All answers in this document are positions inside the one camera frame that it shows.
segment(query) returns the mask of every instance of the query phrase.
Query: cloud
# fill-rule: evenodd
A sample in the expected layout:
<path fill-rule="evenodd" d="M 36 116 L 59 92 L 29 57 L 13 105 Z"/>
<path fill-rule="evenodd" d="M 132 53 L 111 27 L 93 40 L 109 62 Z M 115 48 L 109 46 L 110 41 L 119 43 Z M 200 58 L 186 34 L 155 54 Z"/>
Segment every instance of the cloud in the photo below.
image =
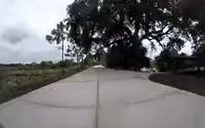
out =
<path fill-rule="evenodd" d="M 58 61 L 61 53 L 45 35 L 72 1 L 0 0 L 0 63 Z"/>
<path fill-rule="evenodd" d="M 17 44 L 28 38 L 28 31 L 20 28 L 8 28 L 3 32 L 3 40 L 10 44 Z"/>

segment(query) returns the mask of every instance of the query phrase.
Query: distant tree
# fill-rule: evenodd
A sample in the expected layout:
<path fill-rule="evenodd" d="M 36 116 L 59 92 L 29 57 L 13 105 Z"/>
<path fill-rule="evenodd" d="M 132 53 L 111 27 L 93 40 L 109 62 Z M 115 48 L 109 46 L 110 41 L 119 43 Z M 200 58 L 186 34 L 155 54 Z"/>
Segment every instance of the distant tree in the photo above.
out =
<path fill-rule="evenodd" d="M 65 25 L 63 22 L 57 24 L 56 28 L 51 31 L 50 35 L 46 35 L 46 40 L 49 43 L 62 43 L 62 61 L 64 61 L 64 40 L 65 40 Z"/>

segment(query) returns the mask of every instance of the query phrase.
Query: pavement crack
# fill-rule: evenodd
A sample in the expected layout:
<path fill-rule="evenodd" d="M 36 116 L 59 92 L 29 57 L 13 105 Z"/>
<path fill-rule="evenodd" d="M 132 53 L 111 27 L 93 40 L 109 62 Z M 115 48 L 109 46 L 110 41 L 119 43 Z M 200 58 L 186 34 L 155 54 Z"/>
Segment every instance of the pavement crack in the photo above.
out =
<path fill-rule="evenodd" d="M 162 99 L 166 98 L 167 96 L 172 96 L 172 95 L 176 95 L 176 94 L 185 94 L 185 92 L 176 91 L 176 92 L 166 93 L 166 94 L 163 94 L 163 95 L 155 97 L 155 98 L 151 98 L 151 99 L 147 99 L 147 100 L 142 100 L 142 101 L 125 103 L 125 104 L 132 105 L 132 104 L 148 103 L 148 102 L 153 102 L 153 101 L 157 101 L 157 100 L 162 100 Z"/>
<path fill-rule="evenodd" d="M 68 109 L 92 109 L 95 108 L 96 106 L 69 106 L 69 105 L 55 105 L 55 104 L 50 104 L 50 103 L 38 103 L 38 102 L 33 102 L 33 101 L 28 101 L 28 100 L 22 100 L 25 103 L 29 104 L 34 104 L 38 106 L 44 106 L 44 107 L 53 107 L 53 108 L 68 108 Z"/>

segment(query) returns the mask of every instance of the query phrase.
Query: grass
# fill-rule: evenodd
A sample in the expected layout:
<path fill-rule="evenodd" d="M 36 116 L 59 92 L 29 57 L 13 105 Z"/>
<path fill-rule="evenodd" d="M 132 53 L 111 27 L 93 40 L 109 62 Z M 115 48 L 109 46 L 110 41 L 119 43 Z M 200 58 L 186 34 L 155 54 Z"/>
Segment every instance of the grass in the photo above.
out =
<path fill-rule="evenodd" d="M 66 69 L 10 70 L 0 73 L 0 104 L 84 69 L 71 66 Z"/>

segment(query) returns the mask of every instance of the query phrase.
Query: concrete path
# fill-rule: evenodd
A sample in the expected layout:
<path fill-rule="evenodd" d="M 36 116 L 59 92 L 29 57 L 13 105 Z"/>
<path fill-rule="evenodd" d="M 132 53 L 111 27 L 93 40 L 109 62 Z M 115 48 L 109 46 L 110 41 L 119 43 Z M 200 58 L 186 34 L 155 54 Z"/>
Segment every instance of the concrete path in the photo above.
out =
<path fill-rule="evenodd" d="M 205 128 L 205 97 L 92 68 L 0 105 L 6 128 Z"/>

